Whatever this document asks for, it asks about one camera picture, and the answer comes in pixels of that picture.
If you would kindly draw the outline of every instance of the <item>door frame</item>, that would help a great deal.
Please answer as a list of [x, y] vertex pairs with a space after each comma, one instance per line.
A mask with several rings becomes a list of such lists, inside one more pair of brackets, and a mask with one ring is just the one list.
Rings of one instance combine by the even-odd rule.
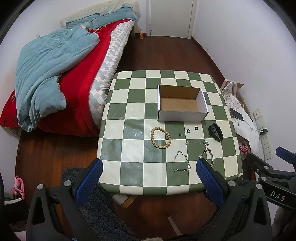
[[[193, 0], [193, 3], [192, 3], [191, 18], [190, 18], [189, 31], [187, 36], [188, 39], [190, 39], [192, 36], [198, 1], [199, 0]], [[150, 0], [146, 0], [146, 28], [147, 28], [147, 36], [150, 36], [150, 30], [151, 30], [150, 29]]]

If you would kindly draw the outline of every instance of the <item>red blanket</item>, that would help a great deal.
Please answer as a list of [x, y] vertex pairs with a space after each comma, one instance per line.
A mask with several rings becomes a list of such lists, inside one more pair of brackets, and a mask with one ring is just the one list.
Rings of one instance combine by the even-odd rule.
[[[66, 109], [42, 118], [38, 123], [40, 129], [67, 135], [99, 136], [99, 130], [92, 120], [89, 109], [89, 90], [105, 58], [111, 41], [111, 32], [119, 23], [127, 21], [129, 19], [120, 20], [91, 31], [99, 35], [100, 42], [75, 68], [60, 78], [60, 90], [67, 101]], [[16, 123], [16, 105], [10, 97], [2, 111], [0, 124], [5, 127], [15, 127]]]

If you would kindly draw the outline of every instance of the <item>cardboard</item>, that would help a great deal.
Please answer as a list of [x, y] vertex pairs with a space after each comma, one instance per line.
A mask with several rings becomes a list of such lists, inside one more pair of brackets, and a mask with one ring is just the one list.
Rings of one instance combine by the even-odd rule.
[[201, 122], [208, 114], [200, 88], [158, 85], [158, 121]]

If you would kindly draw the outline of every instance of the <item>pink toy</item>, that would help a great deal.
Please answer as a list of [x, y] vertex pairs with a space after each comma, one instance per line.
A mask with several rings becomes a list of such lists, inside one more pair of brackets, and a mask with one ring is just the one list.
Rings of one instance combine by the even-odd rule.
[[14, 196], [19, 195], [22, 197], [22, 200], [25, 199], [25, 186], [23, 180], [19, 176], [15, 176], [15, 186], [11, 189]]

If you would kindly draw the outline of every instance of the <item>silver chain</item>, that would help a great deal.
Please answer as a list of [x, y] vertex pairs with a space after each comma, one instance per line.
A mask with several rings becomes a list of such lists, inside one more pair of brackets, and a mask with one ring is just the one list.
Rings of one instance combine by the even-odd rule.
[[[205, 146], [209, 146], [208, 142], [205, 142], [205, 141], [200, 141], [200, 142], [189, 142], [189, 141], [186, 141], [186, 145], [191, 145], [191, 144], [204, 144]], [[212, 151], [210, 150], [210, 148], [206, 148], [206, 149], [200, 154], [200, 156], [198, 157], [198, 159], [200, 160], [200, 159], [202, 158], [202, 155], [203, 155], [204, 153], [206, 153], [207, 151], [208, 151], [209, 154], [211, 155], [211, 160], [212, 160], [212, 162], [211, 162], [211, 165], [210, 165], [210, 166], [213, 167], [213, 165], [214, 165], [214, 156], [213, 156], [213, 153], [212, 153]], [[173, 169], [173, 168], [172, 168], [172, 164], [174, 163], [174, 161], [176, 160], [176, 158], [177, 158], [177, 156], [178, 156], [179, 154], [182, 154], [183, 156], [185, 156], [185, 159], [186, 159], [186, 161], [187, 161], [187, 163], [188, 163], [188, 169]], [[174, 158], [173, 162], [170, 164], [170, 168], [171, 168], [174, 172], [178, 172], [178, 171], [189, 171], [189, 170], [191, 169], [191, 165], [190, 165], [190, 162], [188, 161], [188, 157], [187, 157], [183, 152], [178, 151], [177, 154], [175, 155], [175, 158]]]

